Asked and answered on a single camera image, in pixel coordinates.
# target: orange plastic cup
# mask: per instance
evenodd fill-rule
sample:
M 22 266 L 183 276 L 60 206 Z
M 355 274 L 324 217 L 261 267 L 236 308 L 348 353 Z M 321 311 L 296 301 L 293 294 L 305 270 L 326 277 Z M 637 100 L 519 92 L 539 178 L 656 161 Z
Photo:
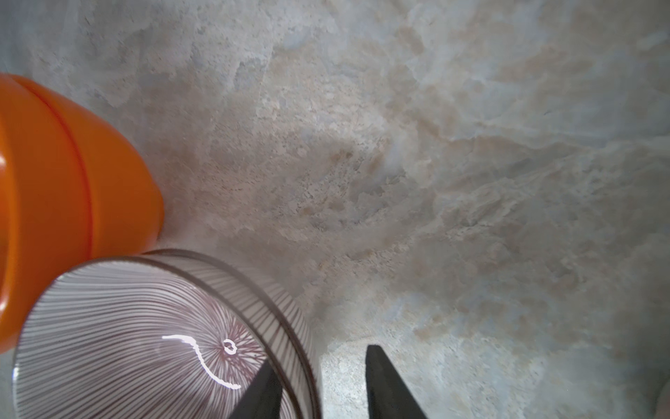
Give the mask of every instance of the orange plastic cup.
M 94 257 L 150 250 L 162 223 L 160 191 L 118 131 L 0 74 L 0 352 L 53 279 Z

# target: orange cup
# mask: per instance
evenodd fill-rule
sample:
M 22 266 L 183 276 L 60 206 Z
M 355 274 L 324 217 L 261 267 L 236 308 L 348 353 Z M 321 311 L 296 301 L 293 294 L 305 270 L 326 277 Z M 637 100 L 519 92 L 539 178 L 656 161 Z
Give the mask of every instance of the orange cup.
M 53 279 L 91 258 L 151 249 L 162 223 L 160 191 L 118 131 L 0 74 L 0 352 Z

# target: marble surface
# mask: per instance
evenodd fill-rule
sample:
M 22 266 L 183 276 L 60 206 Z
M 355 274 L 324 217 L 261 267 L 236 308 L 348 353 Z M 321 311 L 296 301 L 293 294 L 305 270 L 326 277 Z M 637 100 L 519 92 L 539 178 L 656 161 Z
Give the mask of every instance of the marble surface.
M 0 70 L 145 158 L 162 246 L 235 253 L 297 297 L 326 418 L 366 417 L 369 343 L 430 418 L 653 415 L 670 374 L 670 3 L 0 11 Z

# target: stone texture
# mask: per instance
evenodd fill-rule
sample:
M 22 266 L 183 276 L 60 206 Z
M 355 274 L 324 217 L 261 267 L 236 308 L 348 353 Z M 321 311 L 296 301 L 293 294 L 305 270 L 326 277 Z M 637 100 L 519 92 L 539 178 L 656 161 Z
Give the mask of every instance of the stone texture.
M 297 297 L 326 418 L 366 417 L 368 343 L 431 418 L 652 416 L 670 373 L 668 2 L 0 7 L 0 70 L 145 158 L 161 245 L 235 253 Z

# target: purple stripe pattern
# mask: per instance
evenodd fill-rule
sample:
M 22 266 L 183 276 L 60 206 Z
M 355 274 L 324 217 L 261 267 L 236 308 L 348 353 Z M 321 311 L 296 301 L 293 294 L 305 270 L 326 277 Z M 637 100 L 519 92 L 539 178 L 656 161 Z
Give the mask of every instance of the purple stripe pattern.
M 15 352 L 19 419 L 226 418 L 268 359 L 281 417 L 321 417 L 310 332 L 293 299 L 198 253 L 98 259 L 60 276 Z

